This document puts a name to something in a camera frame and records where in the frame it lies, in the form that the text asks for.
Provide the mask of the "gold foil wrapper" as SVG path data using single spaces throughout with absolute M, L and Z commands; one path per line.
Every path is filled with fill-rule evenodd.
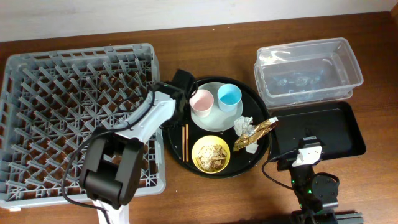
M 234 143 L 233 151 L 239 151 L 240 149 L 259 140 L 260 138 L 271 132 L 278 125 L 278 122 L 279 120 L 277 119 L 277 117 L 273 117 L 254 126 L 254 134 L 252 134 L 251 136 L 242 134 L 238 137 L 238 139 Z

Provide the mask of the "white napkin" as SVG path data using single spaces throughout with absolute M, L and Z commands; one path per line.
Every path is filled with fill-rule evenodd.
M 242 134 L 246 134 L 251 136 L 254 134 L 254 125 L 252 125 L 253 118 L 252 117 L 244 117 L 241 116 L 237 120 L 234 121 L 234 130 L 238 136 Z M 245 147 L 246 152 L 255 154 L 258 148 L 257 141 Z

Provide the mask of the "yellow bowl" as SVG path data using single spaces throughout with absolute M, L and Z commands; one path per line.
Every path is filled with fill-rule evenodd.
M 215 171 L 215 172 L 207 172 L 207 171 L 203 170 L 203 169 L 199 166 L 198 162 L 196 161 L 197 154 L 198 154 L 199 150 L 200 150 L 203 146 L 210 146 L 210 145 L 215 145 L 215 144 L 221 145 L 221 146 L 223 147 L 223 149 L 226 151 L 227 156 L 226 156 L 225 164 L 224 164 L 224 166 L 223 166 L 220 170 L 218 170 L 218 171 Z M 206 174 L 217 174 L 217 173 L 220 173 L 222 170 L 224 170 L 224 169 L 227 167 L 227 165 L 228 165 L 228 163 L 229 163 L 229 161 L 230 161 L 230 159 L 231 159 L 231 153 L 230 153 L 228 144 L 227 144 L 223 139 L 221 139 L 220 137 L 218 137 L 218 136 L 204 136 L 204 137 L 200 138 L 200 139 L 194 144 L 194 146 L 193 146 L 193 148 L 192 148 L 192 151 L 191 151 L 191 157 L 192 157 L 192 161 L 193 161 L 194 165 L 195 165 L 196 168 L 199 169 L 200 171 L 202 171 L 202 172 L 204 172 L 204 173 L 206 173 Z

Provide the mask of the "food scraps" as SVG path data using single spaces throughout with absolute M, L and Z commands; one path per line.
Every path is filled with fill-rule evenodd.
M 220 170 L 226 160 L 226 151 L 219 144 L 203 146 L 198 154 L 196 161 L 199 166 L 207 172 L 215 172 Z

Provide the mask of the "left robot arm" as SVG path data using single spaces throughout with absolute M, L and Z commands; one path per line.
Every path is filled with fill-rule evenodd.
M 79 185 L 92 199 L 101 223 L 128 223 L 128 205 L 139 186 L 145 143 L 159 127 L 183 118 L 197 90 L 195 77 L 177 70 L 171 81 L 156 83 L 127 119 L 112 129 L 96 129 L 86 142 Z

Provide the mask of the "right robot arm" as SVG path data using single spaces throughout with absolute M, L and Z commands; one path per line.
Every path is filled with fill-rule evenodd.
M 298 199 L 300 210 L 281 218 L 277 223 L 362 224 L 361 213 L 336 214 L 338 207 L 337 176 L 315 173 L 313 166 L 321 161 L 324 144 L 315 136 L 302 138 L 298 146 L 277 158 L 277 169 L 288 170 L 291 187 Z

